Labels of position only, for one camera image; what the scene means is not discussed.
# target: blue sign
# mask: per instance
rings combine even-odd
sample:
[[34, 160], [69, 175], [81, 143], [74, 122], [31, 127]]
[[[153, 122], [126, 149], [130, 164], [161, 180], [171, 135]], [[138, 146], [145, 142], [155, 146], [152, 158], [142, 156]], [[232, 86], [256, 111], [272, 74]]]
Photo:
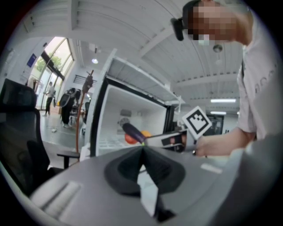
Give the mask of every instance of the blue sign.
[[27, 62], [27, 65], [31, 68], [32, 65], [34, 64], [34, 61], [36, 59], [36, 56], [34, 54], [31, 55], [30, 59]]

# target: chair armrest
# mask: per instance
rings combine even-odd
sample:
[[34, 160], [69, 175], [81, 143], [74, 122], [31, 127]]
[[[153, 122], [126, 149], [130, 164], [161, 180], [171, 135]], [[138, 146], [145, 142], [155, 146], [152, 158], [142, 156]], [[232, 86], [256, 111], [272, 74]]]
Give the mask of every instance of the chair armrest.
[[57, 156], [64, 157], [64, 169], [67, 169], [69, 167], [70, 158], [80, 159], [80, 154], [74, 151], [60, 151], [60, 153], [57, 153]]
[[60, 151], [59, 153], [57, 153], [57, 156], [69, 157], [69, 158], [80, 158], [80, 154], [74, 151]]

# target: neck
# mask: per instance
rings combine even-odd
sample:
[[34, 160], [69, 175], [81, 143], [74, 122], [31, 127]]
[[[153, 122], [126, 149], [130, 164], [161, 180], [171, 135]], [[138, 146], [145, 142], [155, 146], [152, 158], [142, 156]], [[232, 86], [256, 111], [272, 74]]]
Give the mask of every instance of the neck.
[[249, 45], [252, 42], [252, 25], [253, 18], [250, 11], [245, 15], [238, 15], [235, 41], [243, 45]]

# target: large glass window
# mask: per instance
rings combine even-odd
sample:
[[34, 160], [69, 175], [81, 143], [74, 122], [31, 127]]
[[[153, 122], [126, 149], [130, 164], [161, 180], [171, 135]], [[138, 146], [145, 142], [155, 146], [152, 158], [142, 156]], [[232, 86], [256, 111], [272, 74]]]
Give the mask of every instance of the large glass window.
[[66, 75], [70, 65], [74, 61], [69, 48], [68, 39], [63, 37], [53, 38], [53, 40], [46, 46], [44, 52], [46, 54], [43, 54], [42, 56], [45, 60], [41, 56], [37, 59], [29, 78], [29, 80], [33, 79], [37, 81], [36, 86], [34, 87], [35, 93], [38, 97], [36, 107], [37, 109], [42, 110], [45, 109], [47, 100], [47, 97], [43, 94], [43, 92], [48, 91], [49, 82], [53, 83], [53, 86], [56, 90], [55, 99], [57, 101], [63, 82], [62, 79], [64, 78], [62, 76]]

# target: floor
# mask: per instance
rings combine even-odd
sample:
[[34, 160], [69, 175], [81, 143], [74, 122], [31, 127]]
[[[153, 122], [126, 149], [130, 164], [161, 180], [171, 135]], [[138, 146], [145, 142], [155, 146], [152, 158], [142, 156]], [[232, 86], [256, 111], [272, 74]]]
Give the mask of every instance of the floor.
[[[75, 151], [76, 146], [76, 126], [64, 128], [61, 123], [60, 115], [51, 114], [50, 116], [43, 117], [44, 112], [41, 112], [40, 118], [40, 131], [41, 137], [50, 159], [50, 164], [54, 167], [63, 168], [63, 158], [58, 157], [57, 153], [60, 151]], [[84, 146], [84, 136], [79, 134], [79, 150]], [[75, 159], [70, 159], [70, 164], [75, 163]]]

